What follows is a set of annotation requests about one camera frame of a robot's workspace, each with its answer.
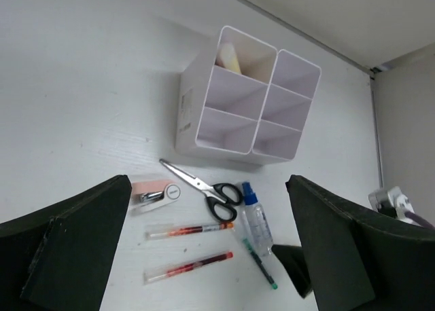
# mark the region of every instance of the black scissors handle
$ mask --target black scissors handle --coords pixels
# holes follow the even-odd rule
[[[224,188],[227,187],[230,189],[236,196],[236,200],[228,197],[224,193]],[[220,222],[220,223],[228,223],[234,221],[237,218],[237,211],[233,206],[239,206],[243,201],[243,194],[239,190],[238,187],[231,183],[218,183],[213,186],[214,190],[218,193],[219,196],[222,197],[225,202],[219,201],[214,197],[207,197],[207,205],[211,211],[211,214]],[[224,209],[230,215],[229,218],[224,219],[218,215],[216,212],[216,207],[220,209]]]

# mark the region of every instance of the round stapler logo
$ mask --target round stapler logo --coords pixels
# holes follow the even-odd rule
[[[176,200],[180,197],[181,190],[178,185],[170,184],[166,188],[166,196],[171,200]]]

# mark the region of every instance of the desk organizer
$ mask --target desk organizer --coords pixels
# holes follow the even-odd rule
[[[215,65],[231,43],[242,75]],[[181,75],[175,148],[198,157],[272,164],[292,160],[321,69],[225,26]]]

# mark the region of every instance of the blue spray nozzle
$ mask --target blue spray nozzle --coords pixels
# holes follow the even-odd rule
[[[257,196],[253,191],[253,189],[251,188],[251,183],[243,182],[242,188],[243,188],[243,197],[245,199],[245,204],[247,206],[258,202]]]

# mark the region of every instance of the metal blade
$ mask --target metal blade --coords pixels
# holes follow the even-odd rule
[[[177,175],[180,179],[184,180],[186,183],[193,186],[195,189],[199,191],[210,191],[213,189],[210,185],[206,184],[203,180],[199,179],[198,177],[194,177],[193,175],[187,173],[186,171],[172,165],[168,161],[160,159],[159,162],[168,170],[170,170],[172,173]]]

